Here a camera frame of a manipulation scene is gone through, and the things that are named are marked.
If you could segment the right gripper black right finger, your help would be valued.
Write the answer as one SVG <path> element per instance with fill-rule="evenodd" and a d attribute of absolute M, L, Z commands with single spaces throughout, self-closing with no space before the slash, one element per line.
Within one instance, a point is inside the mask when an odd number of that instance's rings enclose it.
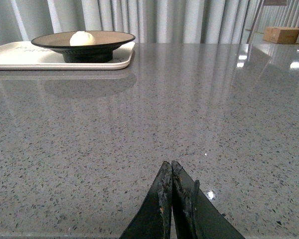
<path fill-rule="evenodd" d="M 172 161 L 172 210 L 179 239 L 242 239 L 183 167 Z"/>

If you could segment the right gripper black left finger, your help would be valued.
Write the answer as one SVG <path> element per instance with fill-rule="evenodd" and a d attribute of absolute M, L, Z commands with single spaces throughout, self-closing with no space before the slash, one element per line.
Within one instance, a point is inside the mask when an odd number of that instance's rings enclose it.
<path fill-rule="evenodd" d="M 169 239 L 172 208 L 172 167 L 164 161 L 122 239 Z"/>

